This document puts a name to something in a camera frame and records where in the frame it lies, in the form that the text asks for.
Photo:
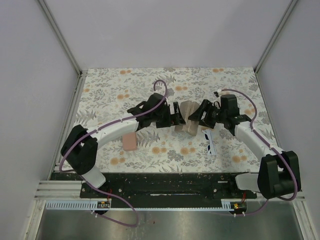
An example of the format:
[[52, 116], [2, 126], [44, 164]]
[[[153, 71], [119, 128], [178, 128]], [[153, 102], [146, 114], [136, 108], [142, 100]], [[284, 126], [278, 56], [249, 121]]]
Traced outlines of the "beige glasses case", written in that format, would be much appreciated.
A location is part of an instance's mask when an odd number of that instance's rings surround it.
[[198, 132], [198, 121], [189, 120], [189, 116], [192, 115], [199, 107], [200, 105], [195, 101], [184, 101], [180, 104], [180, 113], [182, 115], [182, 118], [185, 121], [184, 125], [177, 125], [174, 128], [174, 131], [176, 133], [187, 133], [192, 137], [195, 137]]

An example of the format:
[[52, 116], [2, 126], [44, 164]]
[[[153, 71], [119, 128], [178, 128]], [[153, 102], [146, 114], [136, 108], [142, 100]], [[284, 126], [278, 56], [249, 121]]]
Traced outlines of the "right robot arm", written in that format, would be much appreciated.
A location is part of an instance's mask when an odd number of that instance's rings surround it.
[[258, 192], [266, 199], [294, 197], [301, 190], [299, 159], [294, 151], [272, 146], [253, 127], [252, 120], [241, 114], [235, 95], [223, 96], [220, 102], [205, 99], [189, 120], [213, 129], [223, 124], [233, 136], [241, 140], [260, 161], [258, 173], [240, 173], [228, 184], [228, 194], [239, 198], [246, 190]]

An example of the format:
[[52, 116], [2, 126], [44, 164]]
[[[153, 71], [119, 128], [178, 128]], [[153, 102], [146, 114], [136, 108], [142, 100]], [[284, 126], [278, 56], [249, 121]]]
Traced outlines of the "white frame sunglasses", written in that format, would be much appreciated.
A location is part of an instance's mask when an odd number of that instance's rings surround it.
[[217, 151], [214, 144], [214, 135], [212, 130], [205, 129], [205, 130], [202, 130], [202, 133], [203, 133], [204, 139], [209, 142], [209, 144], [207, 145], [207, 155], [216, 156]]

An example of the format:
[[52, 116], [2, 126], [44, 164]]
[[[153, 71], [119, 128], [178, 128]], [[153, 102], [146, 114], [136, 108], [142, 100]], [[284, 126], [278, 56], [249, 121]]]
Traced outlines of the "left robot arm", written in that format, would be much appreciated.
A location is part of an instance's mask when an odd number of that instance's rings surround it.
[[88, 129], [78, 124], [72, 128], [64, 142], [60, 154], [63, 161], [91, 186], [91, 192], [98, 198], [107, 195], [109, 186], [106, 178], [96, 166], [97, 152], [107, 143], [135, 133], [155, 123], [157, 128], [184, 125], [179, 104], [167, 103], [166, 98], [153, 93], [148, 100], [127, 110], [120, 119], [105, 123], [96, 129]]

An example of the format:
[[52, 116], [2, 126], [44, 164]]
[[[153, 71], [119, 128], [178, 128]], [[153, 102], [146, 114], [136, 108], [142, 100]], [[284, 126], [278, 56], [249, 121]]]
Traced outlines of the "pink glasses case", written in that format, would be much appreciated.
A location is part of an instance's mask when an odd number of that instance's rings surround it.
[[126, 152], [135, 151], [137, 149], [136, 132], [127, 133], [122, 136], [122, 147]]

